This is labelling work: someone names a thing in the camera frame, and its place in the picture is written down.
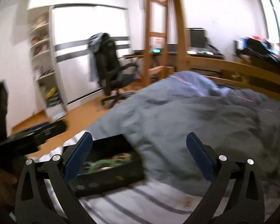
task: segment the wooden bed frame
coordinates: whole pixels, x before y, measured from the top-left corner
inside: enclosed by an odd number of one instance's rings
[[[152,32],[150,30],[151,25],[151,3],[158,3],[165,7],[165,32],[164,33],[157,33]],[[172,67],[167,67],[167,32],[168,32],[168,13],[169,13],[169,6],[173,6],[175,9],[175,18],[176,18],[176,27],[177,27],[177,37],[178,37],[178,44],[177,44],[177,60],[176,60],[176,68],[177,71],[183,71],[183,70],[191,70],[191,68],[196,69],[207,69],[207,70],[213,70],[213,71],[233,71],[238,72],[242,75],[252,76],[260,79],[267,80],[269,82],[273,82],[275,84],[280,85],[280,75],[275,74],[270,71],[266,71],[264,69],[245,65],[241,63],[236,62],[230,62],[225,60],[218,60],[218,59],[210,59],[210,58],[204,58],[204,57],[193,57],[187,54],[187,48],[186,45],[189,44],[186,43],[186,36],[185,36],[185,26],[184,26],[184,17],[183,17],[183,9],[181,0],[146,0],[146,25],[145,25],[145,50],[144,50],[144,61],[143,61],[143,87],[146,87],[150,84],[150,76],[156,73],[160,74],[160,78],[163,79],[167,76],[169,76],[171,73],[173,73]],[[163,53],[161,55],[161,65],[155,68],[150,68],[150,38],[151,37],[160,37],[164,38],[164,48]],[[233,80],[227,80],[217,77],[210,77],[205,76],[211,80],[213,80],[216,83],[220,84],[229,84],[240,88],[249,88],[253,91],[263,93],[269,98],[276,99],[280,101],[280,94],[269,91],[267,89],[257,87],[254,85],[250,85],[249,83],[243,83]]]

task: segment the window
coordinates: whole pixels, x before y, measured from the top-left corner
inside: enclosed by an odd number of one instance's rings
[[[267,24],[268,39],[279,43],[280,38],[280,2],[279,0],[260,0]]]

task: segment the storage box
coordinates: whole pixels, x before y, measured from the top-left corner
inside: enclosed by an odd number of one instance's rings
[[[123,135],[93,141],[93,148],[86,161],[96,162],[120,153],[130,153],[132,155],[131,161],[121,166],[93,173],[88,173],[88,168],[83,167],[76,179],[69,182],[69,186],[76,196],[100,194],[143,180],[141,157]]]

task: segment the chair base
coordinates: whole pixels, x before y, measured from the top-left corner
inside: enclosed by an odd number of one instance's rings
[[[131,96],[131,95],[133,95],[133,94],[135,94],[135,92],[119,93],[119,91],[116,90],[116,95],[114,95],[114,96],[109,96],[109,97],[106,97],[106,98],[102,99],[102,100],[101,100],[101,103],[102,103],[102,105],[104,105],[106,101],[109,101],[109,100],[112,100],[112,99],[113,99],[113,101],[112,101],[112,103],[111,103],[111,105],[110,105],[110,108],[112,108],[119,100],[124,100],[124,99],[126,99],[128,96]]]

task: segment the gray blanket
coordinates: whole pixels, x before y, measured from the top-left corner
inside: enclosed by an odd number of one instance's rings
[[[203,196],[210,183],[186,148],[194,132],[218,155],[253,159],[265,193],[280,197],[280,102],[252,90],[220,89],[182,71],[139,90],[86,130],[95,139],[124,134],[141,154],[146,176]]]

